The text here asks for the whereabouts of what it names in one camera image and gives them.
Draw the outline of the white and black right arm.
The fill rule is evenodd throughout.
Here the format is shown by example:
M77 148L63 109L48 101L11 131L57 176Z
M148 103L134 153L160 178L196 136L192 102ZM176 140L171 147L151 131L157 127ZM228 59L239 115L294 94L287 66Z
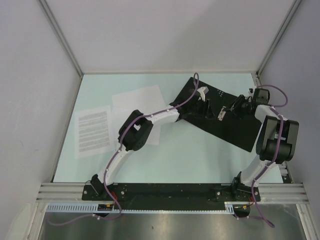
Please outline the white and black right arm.
M233 178L229 187L231 196L237 201L245 197L255 199L261 178L275 166L290 161L295 153L299 123L283 117L269 101L270 92L267 89L256 89L249 96L238 96L223 109L239 119L252 115L262 123L255 158Z

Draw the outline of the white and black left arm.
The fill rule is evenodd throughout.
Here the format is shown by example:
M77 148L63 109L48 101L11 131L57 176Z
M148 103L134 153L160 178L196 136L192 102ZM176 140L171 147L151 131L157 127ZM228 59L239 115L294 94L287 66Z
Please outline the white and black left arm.
M188 117L212 120L215 117L211 101L196 97L150 114L134 110L118 131L118 149L103 170L92 176L90 185L93 194L100 200L110 196L112 185L119 170L129 156L140 150L155 127L175 123Z

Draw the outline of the red and black file folder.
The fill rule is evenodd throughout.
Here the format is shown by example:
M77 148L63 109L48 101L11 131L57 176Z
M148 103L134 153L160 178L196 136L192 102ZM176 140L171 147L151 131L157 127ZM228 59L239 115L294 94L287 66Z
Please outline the red and black file folder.
M234 103L238 96L224 92L202 81L198 83L198 88L200 87L208 87L209 89L206 99L210 99L211 101L215 118L200 119L188 117L182 120L221 140L250 152L253 149L262 125L261 121L255 118L255 113L254 115L246 115L243 119L239 119L232 112L224 111L224 108ZM196 97L199 97L197 93L194 94L191 100L194 100Z

